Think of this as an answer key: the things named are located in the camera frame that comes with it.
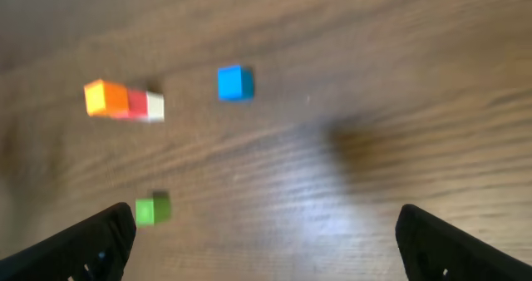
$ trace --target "brown wood grain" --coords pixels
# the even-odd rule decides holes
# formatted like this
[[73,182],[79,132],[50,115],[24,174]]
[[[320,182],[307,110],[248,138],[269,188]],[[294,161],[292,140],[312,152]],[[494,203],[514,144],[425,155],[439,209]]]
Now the brown wood grain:
[[[532,264],[532,0],[0,0],[0,258],[168,190],[125,280],[404,280],[413,203]],[[256,97],[217,101],[216,70]],[[96,78],[166,122],[87,117]]]

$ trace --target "orange cube's top face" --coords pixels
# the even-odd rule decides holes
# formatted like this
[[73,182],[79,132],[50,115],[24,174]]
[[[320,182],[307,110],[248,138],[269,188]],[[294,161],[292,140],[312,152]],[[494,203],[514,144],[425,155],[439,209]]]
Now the orange cube's top face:
[[85,86],[85,100],[89,116],[116,116],[129,110],[126,87],[103,80]]

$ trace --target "stacked blocks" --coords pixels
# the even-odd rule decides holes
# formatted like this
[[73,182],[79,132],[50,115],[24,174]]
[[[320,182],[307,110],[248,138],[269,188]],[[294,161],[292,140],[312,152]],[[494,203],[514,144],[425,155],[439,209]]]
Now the stacked blocks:
[[165,222],[171,216],[170,197],[168,195],[153,195],[151,198],[138,199],[135,208],[138,227]]
[[97,80],[85,86],[85,99],[89,116],[136,121],[165,120],[165,100],[155,93]]
[[221,101],[248,101],[254,96],[253,73],[242,66],[218,70],[218,98]]

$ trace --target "green cube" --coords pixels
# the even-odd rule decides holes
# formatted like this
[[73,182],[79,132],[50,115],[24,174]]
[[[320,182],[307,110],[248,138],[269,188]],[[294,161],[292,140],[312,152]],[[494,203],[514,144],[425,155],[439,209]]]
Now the green cube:
[[138,199],[135,206],[138,227],[152,226],[170,219],[170,198],[167,196]]

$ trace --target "blue cube's top face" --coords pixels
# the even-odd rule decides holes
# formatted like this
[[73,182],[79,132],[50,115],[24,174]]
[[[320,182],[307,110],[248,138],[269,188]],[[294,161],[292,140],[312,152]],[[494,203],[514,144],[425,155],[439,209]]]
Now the blue cube's top face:
[[218,70],[218,96],[222,101],[244,101],[253,97],[253,78],[241,66]]

